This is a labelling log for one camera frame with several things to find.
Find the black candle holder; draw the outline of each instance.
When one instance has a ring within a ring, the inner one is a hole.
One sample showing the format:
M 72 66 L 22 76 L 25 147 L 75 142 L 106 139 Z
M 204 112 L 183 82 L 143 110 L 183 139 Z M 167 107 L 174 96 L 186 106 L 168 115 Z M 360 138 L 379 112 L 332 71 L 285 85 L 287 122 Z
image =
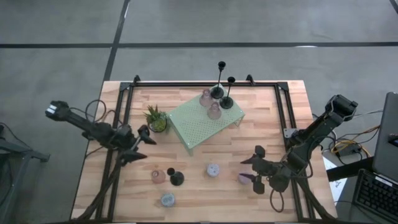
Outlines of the black candle holder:
M 234 82 L 235 82 L 234 77 L 228 78 L 228 86 L 229 86 L 228 94 L 226 96 L 222 97 L 222 99 L 220 99 L 220 106 L 224 109 L 230 109 L 234 105 L 234 101 L 232 100 L 231 97 L 229 97 L 229 91 L 231 90 L 231 86 Z
M 220 99 L 224 95 L 224 90 L 220 88 L 220 78 L 221 72 L 224 70 L 225 65 L 225 62 L 223 61 L 218 62 L 218 70 L 220 71 L 220 74 L 218 75 L 218 84 L 217 87 L 212 88 L 210 92 L 211 97 L 213 97 L 214 99 Z
M 184 175 L 179 171 L 175 171 L 174 168 L 168 168 L 167 174 L 170 176 L 170 182 L 172 183 L 172 185 L 179 186 L 184 183 Z

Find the white paper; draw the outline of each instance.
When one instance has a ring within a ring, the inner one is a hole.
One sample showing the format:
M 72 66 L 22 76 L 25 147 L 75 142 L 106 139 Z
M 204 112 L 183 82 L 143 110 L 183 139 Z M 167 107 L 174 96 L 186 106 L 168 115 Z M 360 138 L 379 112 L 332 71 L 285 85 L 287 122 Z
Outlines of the white paper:
M 323 163 L 325 164 L 326 170 L 335 168 L 336 165 L 330 162 L 327 158 L 323 157 Z M 333 196 L 333 201 L 336 202 L 340 198 L 343 191 L 343 187 L 346 184 L 347 178 L 329 182 L 331 194 Z

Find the plant pot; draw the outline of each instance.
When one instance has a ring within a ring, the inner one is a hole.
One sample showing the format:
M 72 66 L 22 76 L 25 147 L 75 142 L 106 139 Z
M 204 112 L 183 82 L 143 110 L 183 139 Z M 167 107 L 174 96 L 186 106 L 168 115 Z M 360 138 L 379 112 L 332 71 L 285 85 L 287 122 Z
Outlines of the plant pot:
M 164 129 L 155 131 L 154 126 L 152 125 L 152 123 L 151 123 L 151 124 L 148 124 L 148 128 L 149 128 L 151 131 L 155 132 L 155 133 L 161 133 L 161 132 L 163 132 L 164 130 L 166 130 L 166 127 L 167 127 L 167 119 L 162 119 L 162 120 L 164 120 L 164 121 L 166 122 L 166 125 L 164 126 Z

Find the green metal tray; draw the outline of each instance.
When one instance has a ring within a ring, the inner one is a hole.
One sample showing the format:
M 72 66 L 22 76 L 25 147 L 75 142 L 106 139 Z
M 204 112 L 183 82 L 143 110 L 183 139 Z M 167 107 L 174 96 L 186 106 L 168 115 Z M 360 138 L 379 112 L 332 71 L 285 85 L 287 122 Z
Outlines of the green metal tray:
M 221 85 L 220 87 L 226 94 L 227 91 Z M 207 116 L 208 108 L 199 103 L 200 97 L 201 94 L 167 113 L 171 126 L 191 156 L 195 146 L 232 123 L 239 126 L 244 117 L 243 110 L 234 101 L 233 107 L 228 110 L 220 107 L 221 117 L 212 120 Z

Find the purple object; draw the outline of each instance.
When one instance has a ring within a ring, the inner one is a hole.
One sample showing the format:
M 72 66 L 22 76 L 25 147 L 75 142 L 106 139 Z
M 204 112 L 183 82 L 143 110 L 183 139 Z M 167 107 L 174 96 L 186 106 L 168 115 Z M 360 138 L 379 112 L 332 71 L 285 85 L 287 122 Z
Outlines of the purple object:
M 251 179 L 244 177 L 242 175 L 239 175 L 239 174 L 238 174 L 238 180 L 241 184 L 244 184 L 244 185 L 251 183 Z
M 214 101 L 210 95 L 210 90 L 203 90 L 203 94 L 199 99 L 199 103 L 204 107 L 209 107 L 213 102 Z
M 211 105 L 211 107 L 207 111 L 207 116 L 210 119 L 218 119 L 221 117 L 221 110 L 220 110 L 220 107 L 218 106 L 217 102 L 215 102 Z

